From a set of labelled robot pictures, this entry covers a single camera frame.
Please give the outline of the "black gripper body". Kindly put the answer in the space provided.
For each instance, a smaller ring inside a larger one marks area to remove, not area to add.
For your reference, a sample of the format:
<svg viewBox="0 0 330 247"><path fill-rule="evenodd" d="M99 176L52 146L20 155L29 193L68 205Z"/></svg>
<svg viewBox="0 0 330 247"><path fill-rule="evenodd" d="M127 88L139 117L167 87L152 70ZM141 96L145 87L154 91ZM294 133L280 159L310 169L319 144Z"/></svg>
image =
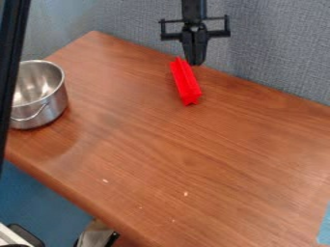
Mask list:
<svg viewBox="0 0 330 247"><path fill-rule="evenodd" d="M220 20L223 22L223 29L222 30L208 30L206 27L206 22L211 20ZM190 23L184 19L174 19L174 20L166 20L162 19L159 21L160 23L160 39L163 41L175 41L175 40L182 40L183 38L183 32L184 31L191 31L194 33L198 32L199 29L206 31L206 37L208 39L211 38L227 38L231 35L231 29L230 29L230 17L224 14L223 16L219 17L206 17L200 22L198 23ZM168 33L166 31L166 26L170 23L182 23L182 31L179 33Z"/></svg>

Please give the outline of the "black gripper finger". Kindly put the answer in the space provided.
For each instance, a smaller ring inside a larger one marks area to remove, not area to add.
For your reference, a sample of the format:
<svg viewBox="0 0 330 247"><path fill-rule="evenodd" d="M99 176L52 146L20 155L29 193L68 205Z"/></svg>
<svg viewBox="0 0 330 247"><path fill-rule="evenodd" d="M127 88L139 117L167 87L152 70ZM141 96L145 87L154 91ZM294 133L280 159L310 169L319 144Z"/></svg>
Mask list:
<svg viewBox="0 0 330 247"><path fill-rule="evenodd" d="M195 32L195 65L199 66L204 62L207 49L207 29L200 27Z"/></svg>
<svg viewBox="0 0 330 247"><path fill-rule="evenodd" d="M184 51L184 56L188 64L194 63L194 40L192 40L192 32L190 30L182 31L182 47Z"/></svg>

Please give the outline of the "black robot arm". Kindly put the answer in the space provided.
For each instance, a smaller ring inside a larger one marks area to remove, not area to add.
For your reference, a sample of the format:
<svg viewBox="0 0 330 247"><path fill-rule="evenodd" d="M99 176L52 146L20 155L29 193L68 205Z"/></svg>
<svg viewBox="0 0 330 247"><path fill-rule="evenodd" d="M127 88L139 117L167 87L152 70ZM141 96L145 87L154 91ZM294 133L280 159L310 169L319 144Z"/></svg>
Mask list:
<svg viewBox="0 0 330 247"><path fill-rule="evenodd" d="M160 23L160 39L163 41L180 41L186 60L191 66L200 66L206 60L207 44L210 39L228 38L231 36L230 16L224 14L218 17L207 16L206 0L180 0L182 18L166 20ZM220 20L223 28L208 30L204 23L210 20ZM168 33L166 25L168 23L182 23L182 31Z"/></svg>

